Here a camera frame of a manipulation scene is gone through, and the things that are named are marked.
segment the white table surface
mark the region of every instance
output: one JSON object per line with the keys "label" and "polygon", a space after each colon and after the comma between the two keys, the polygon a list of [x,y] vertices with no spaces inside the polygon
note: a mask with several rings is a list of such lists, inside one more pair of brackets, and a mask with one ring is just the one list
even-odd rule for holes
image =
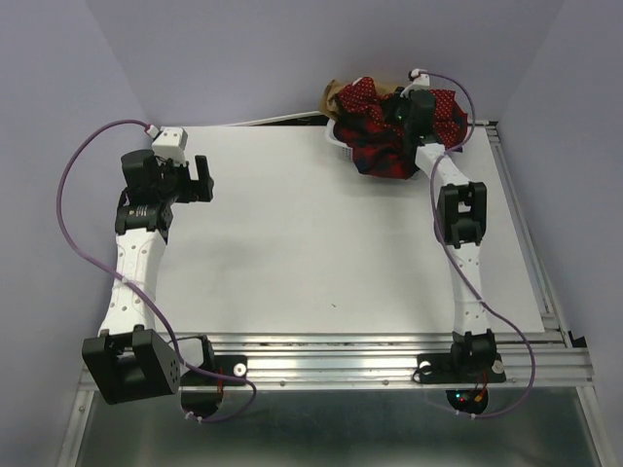
{"label": "white table surface", "polygon": [[[208,157],[215,188],[212,203],[173,205],[157,303],[175,331],[452,332],[449,265],[433,238],[425,175],[360,175],[323,127],[187,130],[187,157]],[[488,188],[485,296],[523,331],[542,332],[483,128],[454,160]]]}

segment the cloth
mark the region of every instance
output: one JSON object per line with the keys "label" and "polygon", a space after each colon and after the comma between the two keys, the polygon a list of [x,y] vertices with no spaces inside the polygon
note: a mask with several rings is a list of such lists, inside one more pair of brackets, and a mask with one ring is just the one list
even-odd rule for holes
{"label": "cloth", "polygon": [[418,170],[415,160],[404,154],[404,128],[384,116],[383,103],[395,95],[379,95],[369,77],[345,86],[336,95],[341,117],[333,134],[352,148],[352,161],[359,173],[407,179]]}
{"label": "cloth", "polygon": [[[349,83],[340,83],[337,80],[332,80],[326,86],[318,104],[318,110],[322,115],[335,121],[339,120],[340,108],[335,100],[335,96],[348,85]],[[378,81],[374,82],[374,87],[378,95],[391,94],[399,88],[398,85],[380,83]]]}
{"label": "cloth", "polygon": [[446,149],[456,146],[467,134],[467,114],[455,101],[453,90],[428,90],[437,99],[435,121],[432,124]]}
{"label": "cloth", "polygon": [[[446,149],[451,148],[465,137],[467,114],[455,102],[453,90],[429,91],[436,99],[433,129]],[[379,94],[372,78],[366,77],[346,85],[334,97],[340,117],[333,132],[352,148],[359,173],[408,179],[419,170],[414,155],[405,153],[403,125],[387,111],[395,107],[392,102],[402,99],[399,92]]]}

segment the white basket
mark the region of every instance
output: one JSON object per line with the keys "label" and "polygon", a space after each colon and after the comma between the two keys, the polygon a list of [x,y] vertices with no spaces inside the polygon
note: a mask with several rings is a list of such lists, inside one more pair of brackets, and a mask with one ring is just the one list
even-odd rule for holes
{"label": "white basket", "polygon": [[324,129],[324,139],[326,139],[327,142],[335,148],[337,155],[352,162],[352,149],[346,143],[343,143],[335,137],[333,134],[334,126],[335,121],[329,119],[329,122],[327,122],[327,128]]}

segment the screw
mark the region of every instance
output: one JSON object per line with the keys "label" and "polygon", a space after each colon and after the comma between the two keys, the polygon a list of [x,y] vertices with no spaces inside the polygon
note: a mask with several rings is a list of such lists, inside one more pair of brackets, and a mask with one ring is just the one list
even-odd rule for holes
{"label": "screw", "polygon": [[237,377],[243,377],[246,375],[246,365],[243,363],[237,363],[234,365],[234,375]]}
{"label": "screw", "polygon": [[491,369],[495,374],[501,375],[504,373],[504,364],[499,360],[495,360],[494,364],[491,366]]}

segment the metal floor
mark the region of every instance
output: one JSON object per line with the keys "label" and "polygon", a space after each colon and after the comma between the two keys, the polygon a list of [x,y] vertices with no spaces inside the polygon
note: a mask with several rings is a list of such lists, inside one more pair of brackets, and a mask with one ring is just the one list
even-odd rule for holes
{"label": "metal floor", "polygon": [[[493,389],[491,410],[521,392]],[[96,394],[77,465],[600,465],[575,389],[535,389],[493,420],[432,403],[445,406],[444,391],[264,393],[239,419],[205,426],[184,419],[178,397],[111,407]]]}

